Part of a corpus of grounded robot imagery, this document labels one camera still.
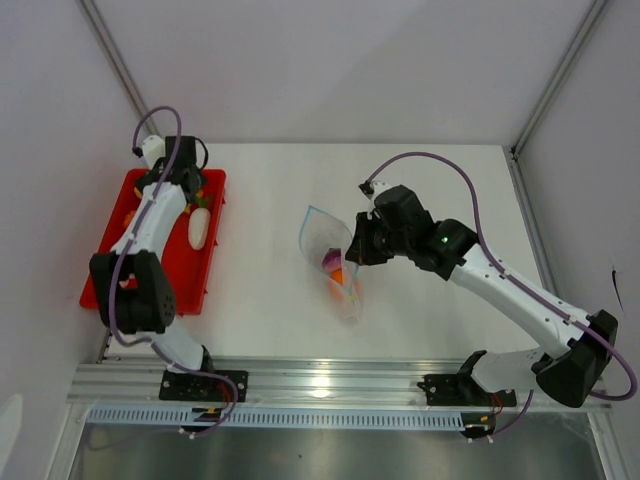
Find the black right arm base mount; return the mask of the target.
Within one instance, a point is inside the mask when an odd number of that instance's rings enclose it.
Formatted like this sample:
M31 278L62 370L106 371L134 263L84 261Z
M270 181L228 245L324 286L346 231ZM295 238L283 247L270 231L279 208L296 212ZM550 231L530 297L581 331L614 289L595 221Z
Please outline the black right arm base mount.
M516 394L506 390L489 393L471 378L458 374L427 374L417 382L417 387L426 396L429 406L462 407L515 407Z

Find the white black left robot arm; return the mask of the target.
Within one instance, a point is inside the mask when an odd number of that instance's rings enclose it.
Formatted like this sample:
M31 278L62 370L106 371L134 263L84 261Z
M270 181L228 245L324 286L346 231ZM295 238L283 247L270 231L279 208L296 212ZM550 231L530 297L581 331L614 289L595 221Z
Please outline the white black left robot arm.
M209 352L177 319L176 295L161 264L170 234L186 207L206 184L209 154L204 142L168 136L161 154L138 180L140 203L124 233L107 253L89 262L102 322L125 348L146 344L171 372L183 374L182 388L197 400L216 390Z

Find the purple toy onion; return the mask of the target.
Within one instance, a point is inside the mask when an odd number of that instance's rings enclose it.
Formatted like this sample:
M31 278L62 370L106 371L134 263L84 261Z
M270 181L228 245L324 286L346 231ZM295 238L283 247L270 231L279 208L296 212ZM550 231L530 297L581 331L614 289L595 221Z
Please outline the purple toy onion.
M340 248L330 248L322 259L322 269L331 274L343 268L343 256Z

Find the orange toy carrot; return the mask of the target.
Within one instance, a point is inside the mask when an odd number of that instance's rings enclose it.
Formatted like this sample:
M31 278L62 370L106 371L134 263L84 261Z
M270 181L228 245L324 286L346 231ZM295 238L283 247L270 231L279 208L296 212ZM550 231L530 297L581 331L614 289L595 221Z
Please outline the orange toy carrot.
M343 270L342 269L338 269L338 270L333 271L330 274L330 277L337 284L339 284L339 285L343 285L344 284L344 277L343 277Z

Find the orange toy fruit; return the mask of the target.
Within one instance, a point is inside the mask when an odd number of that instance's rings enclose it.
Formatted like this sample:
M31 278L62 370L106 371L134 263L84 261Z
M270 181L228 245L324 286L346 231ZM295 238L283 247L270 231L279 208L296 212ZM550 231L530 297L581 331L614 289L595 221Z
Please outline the orange toy fruit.
M361 285L358 279L344 278L344 284L339 285L331 279L327 280L330 298L335 302L353 301L361 295Z

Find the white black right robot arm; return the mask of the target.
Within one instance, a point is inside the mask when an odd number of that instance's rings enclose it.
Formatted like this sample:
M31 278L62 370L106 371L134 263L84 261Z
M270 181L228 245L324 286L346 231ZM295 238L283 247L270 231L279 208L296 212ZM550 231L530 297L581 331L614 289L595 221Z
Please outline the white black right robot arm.
M360 266L405 257L418 269L477 295L523 329L537 344L531 350L471 354L458 371L456 389L468 403L503 390L540 390L556 402L578 408L611 360L618 322L570 306L520 279L489 256L478 234L463 223L435 221L409 188L366 181L369 199L356 216L348 261Z

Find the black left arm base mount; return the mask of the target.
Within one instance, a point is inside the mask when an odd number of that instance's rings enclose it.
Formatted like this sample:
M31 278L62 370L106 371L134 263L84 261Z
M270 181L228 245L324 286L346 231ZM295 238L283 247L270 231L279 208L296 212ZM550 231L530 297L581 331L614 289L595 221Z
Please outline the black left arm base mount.
M249 373L243 370L218 370L217 374L226 377L236 385L237 401L244 402ZM163 401L231 403L234 394L227 382L166 370L163 373L158 397Z

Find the clear zip top bag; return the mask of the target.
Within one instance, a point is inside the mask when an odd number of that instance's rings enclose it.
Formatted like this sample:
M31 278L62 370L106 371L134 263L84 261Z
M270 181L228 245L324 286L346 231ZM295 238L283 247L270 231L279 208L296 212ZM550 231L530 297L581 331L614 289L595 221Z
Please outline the clear zip top bag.
M352 237L349 227L343 221L313 205L307 207L298 233L298 247L307 265L310 292L336 321L348 327L355 326L361 319L362 288L361 295L355 302L332 300L327 286L330 274L323 271L322 259L330 248L340 248L343 256L343 277L359 280L359 266L345 259Z

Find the orange toy pumpkin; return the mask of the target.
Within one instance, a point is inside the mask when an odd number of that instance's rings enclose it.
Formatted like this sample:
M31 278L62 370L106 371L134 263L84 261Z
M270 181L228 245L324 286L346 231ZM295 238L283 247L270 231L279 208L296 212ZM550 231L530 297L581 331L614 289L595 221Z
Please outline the orange toy pumpkin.
M129 227L130 223L135 218L135 214L136 214L135 210L131 210L129 213L126 214L126 216L124 218L124 221L123 221L123 227L124 228L128 228Z

